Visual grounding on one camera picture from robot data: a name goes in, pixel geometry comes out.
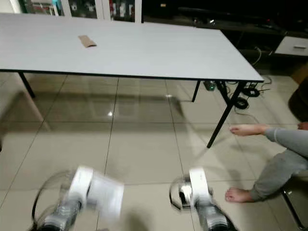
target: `tabletop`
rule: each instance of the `tabletop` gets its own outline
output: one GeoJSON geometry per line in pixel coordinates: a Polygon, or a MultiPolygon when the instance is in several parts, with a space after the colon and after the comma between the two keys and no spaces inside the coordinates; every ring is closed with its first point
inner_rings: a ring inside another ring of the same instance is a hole
{"type": "Polygon", "coordinates": [[[189,26],[0,13],[0,54],[0,71],[263,81],[221,31],[189,26]]]}

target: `gray pants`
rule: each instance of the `gray pants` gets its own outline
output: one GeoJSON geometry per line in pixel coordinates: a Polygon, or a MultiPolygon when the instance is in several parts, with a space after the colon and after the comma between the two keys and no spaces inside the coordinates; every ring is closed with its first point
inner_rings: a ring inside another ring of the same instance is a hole
{"type": "Polygon", "coordinates": [[[255,201],[278,191],[293,174],[308,169],[308,130],[269,128],[265,135],[287,149],[274,156],[263,169],[250,191],[255,201]]]}

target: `white drawer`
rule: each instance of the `white drawer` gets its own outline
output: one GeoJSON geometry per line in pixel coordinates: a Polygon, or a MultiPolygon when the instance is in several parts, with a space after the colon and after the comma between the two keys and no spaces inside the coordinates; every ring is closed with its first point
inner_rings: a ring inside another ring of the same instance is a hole
{"type": "Polygon", "coordinates": [[[308,39],[286,36],[275,53],[308,56],[308,39]]]}

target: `table leg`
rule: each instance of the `table leg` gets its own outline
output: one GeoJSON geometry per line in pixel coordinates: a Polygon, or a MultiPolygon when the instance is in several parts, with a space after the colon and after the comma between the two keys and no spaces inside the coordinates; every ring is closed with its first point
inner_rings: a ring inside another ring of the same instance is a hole
{"type": "Polygon", "coordinates": [[[197,84],[196,84],[196,87],[194,89],[194,93],[193,93],[193,97],[192,97],[192,102],[195,101],[196,97],[197,97],[197,93],[198,93],[198,90],[199,90],[199,86],[200,86],[200,80],[198,80],[197,84]]]}
{"type": "Polygon", "coordinates": [[[34,94],[33,90],[31,89],[30,84],[28,83],[28,81],[27,81],[27,79],[26,79],[24,73],[23,73],[23,72],[18,72],[18,74],[19,74],[21,80],[23,81],[23,83],[24,83],[24,85],[25,85],[27,91],[28,91],[29,94],[31,95],[31,97],[32,97],[32,98],[35,98],[35,94],[34,94]]]}
{"type": "Polygon", "coordinates": [[[296,224],[297,224],[299,230],[303,230],[303,231],[304,230],[308,230],[308,228],[304,227],[304,225],[300,221],[300,219],[299,219],[299,217],[298,217],[298,215],[297,215],[297,213],[296,213],[296,211],[295,211],[295,209],[294,209],[294,207],[293,207],[293,205],[292,205],[292,203],[291,203],[291,201],[290,201],[290,199],[288,197],[287,191],[282,188],[281,189],[281,193],[282,193],[282,196],[284,197],[284,200],[287,203],[287,205],[288,205],[288,207],[289,207],[289,209],[290,209],[290,211],[292,213],[292,216],[293,216],[294,220],[296,221],[296,224]]]}
{"type": "Polygon", "coordinates": [[[235,89],[235,92],[233,93],[231,99],[228,101],[227,103],[227,107],[225,109],[225,111],[223,112],[220,121],[218,122],[212,137],[210,139],[210,141],[207,144],[207,147],[210,148],[216,138],[216,136],[218,135],[223,123],[225,122],[229,112],[231,111],[232,107],[234,106],[234,102],[236,101],[237,97],[239,96],[239,94],[241,93],[242,89],[245,87],[246,82],[239,82],[239,84],[237,85],[237,88],[235,89]]]}

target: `bare foot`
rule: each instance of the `bare foot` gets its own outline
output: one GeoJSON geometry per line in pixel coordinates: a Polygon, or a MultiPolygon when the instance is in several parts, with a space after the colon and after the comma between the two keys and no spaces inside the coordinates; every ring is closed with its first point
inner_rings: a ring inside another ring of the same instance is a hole
{"type": "Polygon", "coordinates": [[[251,195],[248,190],[238,189],[238,188],[229,188],[226,191],[225,199],[228,202],[253,202],[251,195]]]}
{"type": "Polygon", "coordinates": [[[231,126],[230,131],[238,136],[251,136],[264,134],[265,130],[268,128],[265,124],[240,124],[231,126]]]}

